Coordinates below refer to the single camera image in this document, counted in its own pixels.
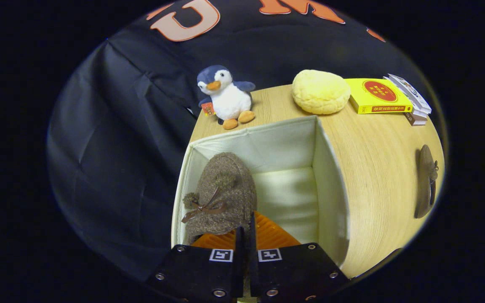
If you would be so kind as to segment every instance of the red circle on book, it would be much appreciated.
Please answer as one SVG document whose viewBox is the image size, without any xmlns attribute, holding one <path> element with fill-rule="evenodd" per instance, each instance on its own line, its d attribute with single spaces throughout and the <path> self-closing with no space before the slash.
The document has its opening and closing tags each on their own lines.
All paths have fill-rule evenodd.
<svg viewBox="0 0 485 303">
<path fill-rule="evenodd" d="M 396 102 L 398 100 L 398 96 L 396 96 L 394 90 L 391 90 L 387 85 L 384 85 L 381 82 L 377 81 L 364 81 L 362 86 L 374 97 L 378 98 L 379 100 L 383 100 L 386 102 Z"/>
</svg>

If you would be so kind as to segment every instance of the penguin plush toy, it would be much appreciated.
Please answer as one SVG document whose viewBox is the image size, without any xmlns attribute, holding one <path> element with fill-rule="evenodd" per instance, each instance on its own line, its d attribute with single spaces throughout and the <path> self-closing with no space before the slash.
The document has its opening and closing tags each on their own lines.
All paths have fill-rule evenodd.
<svg viewBox="0 0 485 303">
<path fill-rule="evenodd" d="M 256 85 L 247 81 L 233 81 L 229 70 L 222 65 L 212 65 L 198 74 L 198 87 L 208 95 L 200 102 L 212 102 L 218 117 L 218 123 L 224 129 L 232 129 L 241 123 L 250 122 L 255 114 L 250 110 L 252 96 L 250 92 Z"/>
</svg>

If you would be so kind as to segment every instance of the penguin flipper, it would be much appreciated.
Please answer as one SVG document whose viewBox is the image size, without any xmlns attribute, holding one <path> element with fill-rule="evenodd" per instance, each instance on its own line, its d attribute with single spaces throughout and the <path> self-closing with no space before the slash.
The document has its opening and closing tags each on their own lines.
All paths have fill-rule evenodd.
<svg viewBox="0 0 485 303">
<path fill-rule="evenodd" d="M 256 85 L 248 81 L 233 81 L 233 85 L 243 92 L 251 92 L 256 88 Z"/>
<path fill-rule="evenodd" d="M 198 103 L 198 106 L 200 106 L 200 108 L 201 108 L 202 105 L 204 105 L 205 103 L 209 103 L 209 102 L 212 102 L 212 99 L 211 99 L 210 96 L 208 96 L 207 98 L 201 100 L 200 103 Z"/>
</svg>

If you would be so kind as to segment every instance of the penguin feet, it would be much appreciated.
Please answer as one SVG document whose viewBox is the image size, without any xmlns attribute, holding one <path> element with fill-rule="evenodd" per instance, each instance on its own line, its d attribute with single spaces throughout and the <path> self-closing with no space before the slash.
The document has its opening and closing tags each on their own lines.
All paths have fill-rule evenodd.
<svg viewBox="0 0 485 303">
<path fill-rule="evenodd" d="M 224 127 L 224 129 L 232 129 L 237 127 L 238 124 L 236 119 L 227 119 L 222 123 L 222 127 Z"/>
<path fill-rule="evenodd" d="M 243 111 L 239 115 L 239 121 L 242 123 L 250 122 L 254 117 L 256 117 L 256 114 L 253 111 Z"/>
</svg>

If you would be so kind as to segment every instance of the fuzzy slipper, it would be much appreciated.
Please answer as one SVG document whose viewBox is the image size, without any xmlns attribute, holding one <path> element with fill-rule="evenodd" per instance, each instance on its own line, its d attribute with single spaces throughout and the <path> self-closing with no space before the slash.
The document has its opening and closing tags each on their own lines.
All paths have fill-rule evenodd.
<svg viewBox="0 0 485 303">
<path fill-rule="evenodd" d="M 182 220 L 186 245 L 205 233 L 227 234 L 239 226 L 249 231 L 257 205 L 256 185 L 239 157 L 220 153 L 210 159 L 196 191 L 186 194 L 183 203 L 189 210 Z"/>
</svg>

